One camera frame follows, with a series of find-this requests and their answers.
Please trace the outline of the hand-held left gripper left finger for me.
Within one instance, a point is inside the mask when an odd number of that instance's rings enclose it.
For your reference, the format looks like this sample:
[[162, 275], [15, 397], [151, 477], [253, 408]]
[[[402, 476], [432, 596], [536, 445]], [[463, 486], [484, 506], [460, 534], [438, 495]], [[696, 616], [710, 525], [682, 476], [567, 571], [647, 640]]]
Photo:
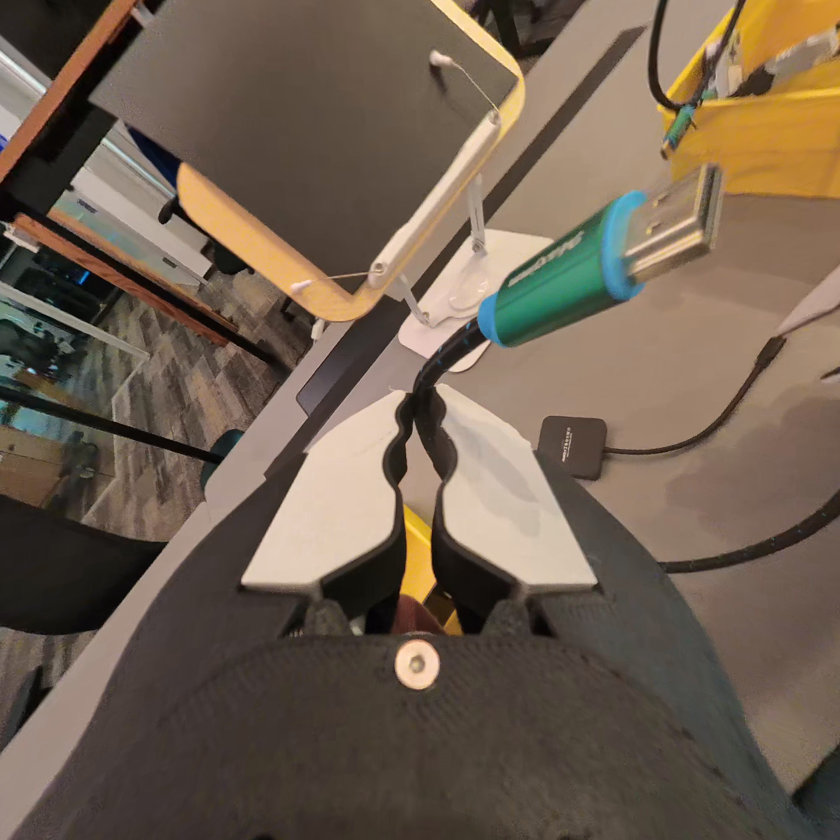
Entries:
[[249, 592], [336, 602], [353, 621], [396, 610], [406, 571], [400, 482], [411, 396], [394, 390], [310, 448], [241, 577]]

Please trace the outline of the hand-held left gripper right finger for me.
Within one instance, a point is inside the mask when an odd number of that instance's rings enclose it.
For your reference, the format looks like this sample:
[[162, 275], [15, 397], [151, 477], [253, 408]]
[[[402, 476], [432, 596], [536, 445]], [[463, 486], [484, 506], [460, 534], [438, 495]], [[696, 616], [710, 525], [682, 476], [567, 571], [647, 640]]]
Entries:
[[450, 385], [418, 399], [418, 436], [439, 477], [437, 584], [464, 632], [503, 601], [594, 593], [598, 580], [530, 443]]

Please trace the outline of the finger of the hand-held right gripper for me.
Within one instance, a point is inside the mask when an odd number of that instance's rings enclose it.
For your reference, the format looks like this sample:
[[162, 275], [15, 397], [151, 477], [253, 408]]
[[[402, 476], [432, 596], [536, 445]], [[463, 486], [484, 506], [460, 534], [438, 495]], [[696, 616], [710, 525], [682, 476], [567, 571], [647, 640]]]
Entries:
[[783, 319], [777, 337], [794, 331], [839, 309], [839, 266], [832, 270]]

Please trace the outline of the wood-edged desk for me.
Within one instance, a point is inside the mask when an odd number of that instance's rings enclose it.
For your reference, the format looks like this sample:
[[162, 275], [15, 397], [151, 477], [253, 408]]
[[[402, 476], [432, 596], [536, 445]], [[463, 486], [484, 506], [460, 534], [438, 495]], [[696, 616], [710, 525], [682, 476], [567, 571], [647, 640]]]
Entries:
[[26, 213], [17, 213], [12, 226], [38, 245], [44, 245], [89, 270], [195, 335], [218, 347], [232, 344], [277, 373], [289, 374], [290, 368], [269, 347], [248, 340], [228, 320], [202, 302], [180, 292], [172, 284], [157, 279], [146, 269], [138, 269], [132, 261], [123, 261], [117, 257], [117, 249], [110, 243], [106, 243], [105, 248], [98, 247], [103, 242], [101, 238], [91, 243], [51, 217]]

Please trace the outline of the braided HDMI cable green plugs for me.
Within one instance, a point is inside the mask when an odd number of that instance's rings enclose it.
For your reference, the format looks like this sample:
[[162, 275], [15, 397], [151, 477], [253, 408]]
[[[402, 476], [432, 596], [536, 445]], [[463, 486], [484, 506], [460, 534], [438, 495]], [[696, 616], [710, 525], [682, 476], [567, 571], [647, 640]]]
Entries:
[[[731, 33], [739, 21], [744, 2], [735, 2], [721, 48], [715, 54], [704, 80], [711, 79], [720, 64]], [[658, 50], [668, 2], [657, 2], [647, 53], [647, 85], [651, 95], [664, 109], [675, 117], [663, 140], [662, 154], [677, 144], [677, 131], [682, 119], [690, 119], [694, 106], [702, 100], [704, 85], [700, 84], [695, 95], [678, 105], [669, 100], [658, 77]], [[704, 164], [698, 175], [688, 179], [689, 210], [693, 213], [686, 221], [678, 222], [676, 233], [699, 237], [670, 249], [662, 237], [665, 231], [654, 236], [654, 254], [664, 257], [654, 269], [657, 277], [711, 249], [717, 232], [719, 202], [721, 198], [721, 172], [714, 164]], [[639, 191], [629, 192], [605, 205], [559, 240], [538, 252], [506, 277], [498, 291], [483, 300], [477, 315], [456, 330], [432, 355], [417, 374], [413, 386], [413, 405], [418, 430], [418, 399], [456, 362], [478, 349], [483, 343], [494, 343], [502, 348], [518, 347], [532, 340], [559, 331], [620, 303], [633, 299], [644, 283], [638, 278], [642, 269], [633, 268], [634, 257], [625, 256], [631, 241], [631, 223], [640, 221], [646, 207], [646, 196]], [[712, 423], [698, 434], [676, 444], [657, 448], [605, 447], [605, 457], [657, 457], [672, 455], [698, 446], [714, 435], [720, 426], [747, 395], [759, 376], [775, 360], [786, 344], [786, 338], [773, 337], [762, 347], [752, 369], [730, 403]], [[727, 553], [695, 560], [660, 563], [669, 574], [694, 574], [718, 571], [746, 564], [790, 548], [805, 541], [838, 519], [838, 489], [830, 499], [813, 514], [765, 540]]]

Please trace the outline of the wooden book stand white base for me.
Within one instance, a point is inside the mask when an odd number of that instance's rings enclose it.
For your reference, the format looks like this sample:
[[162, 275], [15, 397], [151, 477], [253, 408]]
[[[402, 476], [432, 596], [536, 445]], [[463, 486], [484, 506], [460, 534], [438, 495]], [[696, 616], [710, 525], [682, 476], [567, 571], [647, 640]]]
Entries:
[[90, 96], [181, 163], [188, 216], [327, 324], [403, 277], [520, 117], [455, 2], [164, 2]]

